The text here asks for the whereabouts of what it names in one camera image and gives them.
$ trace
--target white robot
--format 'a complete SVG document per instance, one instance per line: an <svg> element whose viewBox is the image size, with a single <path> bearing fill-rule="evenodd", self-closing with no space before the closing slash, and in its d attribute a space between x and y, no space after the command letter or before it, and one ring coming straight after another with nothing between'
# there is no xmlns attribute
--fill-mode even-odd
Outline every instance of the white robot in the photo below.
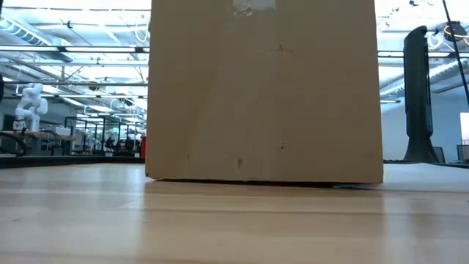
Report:
<svg viewBox="0 0 469 264"><path fill-rule="evenodd" d="M48 103L47 100L41 98L43 91L42 84L28 84L21 93L21 101L16 106L15 121L13 123L13 130L37 132L39 130L40 114L47 114ZM29 126L26 127L26 121L29 120Z"/></svg>

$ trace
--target cardboard box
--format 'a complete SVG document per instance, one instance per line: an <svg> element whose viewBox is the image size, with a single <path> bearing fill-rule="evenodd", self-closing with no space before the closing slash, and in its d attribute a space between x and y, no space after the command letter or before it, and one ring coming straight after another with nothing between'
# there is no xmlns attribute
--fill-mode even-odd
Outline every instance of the cardboard box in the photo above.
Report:
<svg viewBox="0 0 469 264"><path fill-rule="evenodd" d="M153 0L153 178L380 183L373 0Z"/></svg>

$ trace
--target ceiling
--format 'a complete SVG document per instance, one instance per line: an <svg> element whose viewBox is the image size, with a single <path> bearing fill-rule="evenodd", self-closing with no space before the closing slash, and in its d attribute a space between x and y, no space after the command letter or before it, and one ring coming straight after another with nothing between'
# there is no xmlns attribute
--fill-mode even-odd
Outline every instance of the ceiling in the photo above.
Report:
<svg viewBox="0 0 469 264"><path fill-rule="evenodd" d="M422 25L434 30L446 21L443 5L439 0L417 0L414 6L411 6L408 0L375 0L375 6L379 51L402 51L403 39L411 30ZM461 21L469 31L469 1L448 0L448 8L452 20ZM150 9L151 0L4 0L2 17L44 40L47 45L147 47L151 38L148 32ZM431 46L433 51L451 50L451 43L441 42L437 37L434 37L432 41L435 41ZM12 35L11 32L4 30L0 30L0 44L29 45ZM469 45L464 42L459 42L459 44L461 50L469 49ZM97 92L93 92L88 86L57 87L63 92L93 95L147 95L148 54L64 54L72 59L72 62L62 62L40 56L35 52L15 52L9 55L50 73L38 72L28 65L0 56L0 70L13 81L57 81L55 77L58 76L74 84L80 82L107 84ZM441 65L452 62L451 59L432 59L430 64L432 68L438 69ZM402 82L402 59L380 58L379 63L382 92ZM432 88L441 89L458 81L460 77L455 73L450 78L439 80L432 85ZM448 94L464 95L463 91L462 93L456 92L461 90L461 88L453 89L448 91ZM103 98L90 100L94 104L122 112L141 113L147 108L146 99L132 99L127 102ZM79 101L89 104L90 100Z"/></svg>

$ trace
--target white wall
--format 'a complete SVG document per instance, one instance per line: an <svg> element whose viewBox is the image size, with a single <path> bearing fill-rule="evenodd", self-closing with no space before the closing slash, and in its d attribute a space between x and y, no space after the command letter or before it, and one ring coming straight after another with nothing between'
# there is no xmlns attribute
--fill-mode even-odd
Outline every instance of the white wall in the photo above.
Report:
<svg viewBox="0 0 469 264"><path fill-rule="evenodd" d="M461 144L460 113L469 111L466 98L432 94L434 147L442 147L446 162L457 160L456 146ZM407 150L404 101L381 107L383 156L386 160L402 160Z"/></svg>
<svg viewBox="0 0 469 264"><path fill-rule="evenodd" d="M469 141L469 113L461 113L462 140Z"/></svg>
<svg viewBox="0 0 469 264"><path fill-rule="evenodd" d="M77 111L64 103L53 103L49 101L49 109L46 115L41 116L41 121L64 124L65 117L75 116ZM19 100L3 100L0 105L0 130L3 129L4 115L15 115L16 105Z"/></svg>

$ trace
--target black stand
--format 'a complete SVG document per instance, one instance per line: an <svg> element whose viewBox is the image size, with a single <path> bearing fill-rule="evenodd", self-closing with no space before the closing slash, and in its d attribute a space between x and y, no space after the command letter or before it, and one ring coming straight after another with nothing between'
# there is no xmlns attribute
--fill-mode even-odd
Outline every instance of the black stand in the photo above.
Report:
<svg viewBox="0 0 469 264"><path fill-rule="evenodd" d="M409 136L404 160L434 164L438 159L430 139L433 121L426 33L426 26L421 26L404 40L405 113Z"/></svg>

